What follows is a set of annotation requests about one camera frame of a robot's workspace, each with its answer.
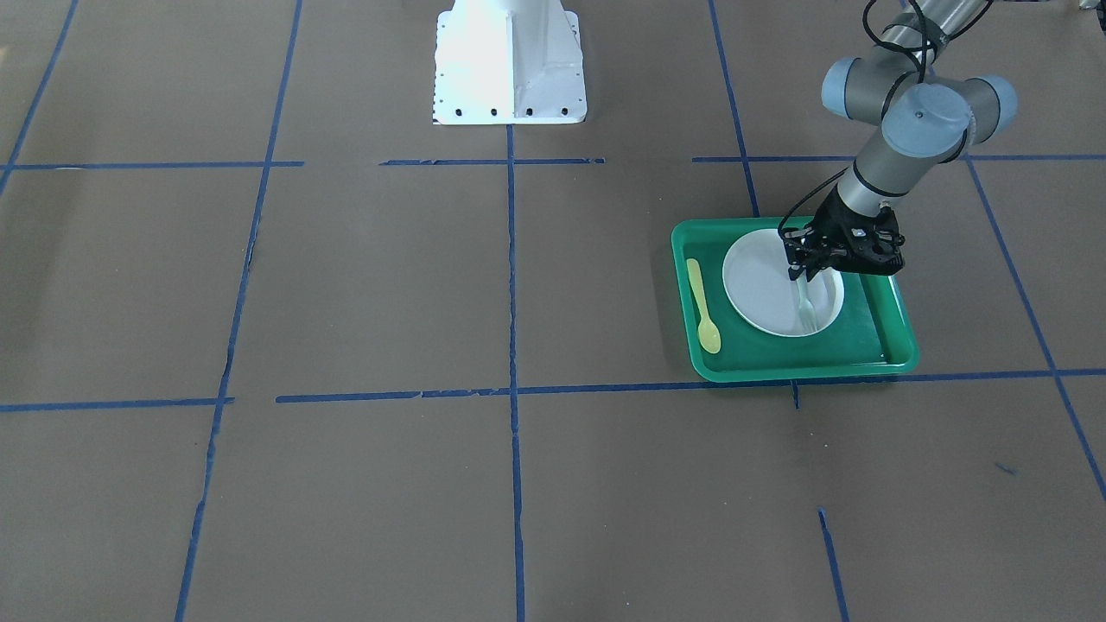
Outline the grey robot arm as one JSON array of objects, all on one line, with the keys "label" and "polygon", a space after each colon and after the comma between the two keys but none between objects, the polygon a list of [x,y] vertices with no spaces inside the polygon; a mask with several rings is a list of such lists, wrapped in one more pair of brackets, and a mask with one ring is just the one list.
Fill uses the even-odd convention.
[{"label": "grey robot arm", "polygon": [[1015,120],[1019,99],[1001,76],[952,81],[931,73],[952,41],[985,15],[988,1],[910,1],[881,31],[862,21],[872,50],[838,60],[821,96],[838,117],[874,134],[852,164],[825,182],[827,196],[807,225],[779,224],[787,274],[812,280],[827,269],[891,276],[904,268],[895,208],[925,174],[995,137]]}]

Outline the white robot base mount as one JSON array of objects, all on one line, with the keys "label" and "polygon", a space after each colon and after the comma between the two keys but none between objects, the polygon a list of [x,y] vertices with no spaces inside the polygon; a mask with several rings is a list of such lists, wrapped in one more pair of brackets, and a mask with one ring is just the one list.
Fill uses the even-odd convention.
[{"label": "white robot base mount", "polygon": [[455,1],[437,17],[434,60],[435,124],[588,117],[581,24],[561,1]]}]

